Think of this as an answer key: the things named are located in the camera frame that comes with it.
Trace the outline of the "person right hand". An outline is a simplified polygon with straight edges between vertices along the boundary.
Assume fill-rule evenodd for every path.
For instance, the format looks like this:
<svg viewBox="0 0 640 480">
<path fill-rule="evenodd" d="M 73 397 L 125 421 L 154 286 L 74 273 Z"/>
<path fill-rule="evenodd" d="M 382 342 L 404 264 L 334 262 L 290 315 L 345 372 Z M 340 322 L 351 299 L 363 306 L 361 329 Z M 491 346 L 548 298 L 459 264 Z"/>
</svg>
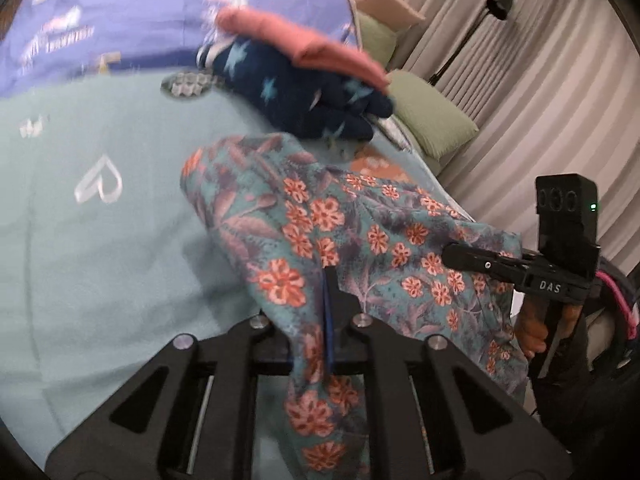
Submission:
<svg viewBox="0 0 640 480">
<path fill-rule="evenodd" d="M 516 319 L 514 334 L 521 350 L 529 361 L 537 354 L 545 352 L 548 337 L 548 327 L 544 324 L 544 317 L 548 310 L 548 300 L 533 296 L 525 296 L 518 318 Z M 562 318 L 558 327 L 560 338 L 566 338 L 573 333 L 582 306 L 580 304 L 564 304 Z"/>
</svg>

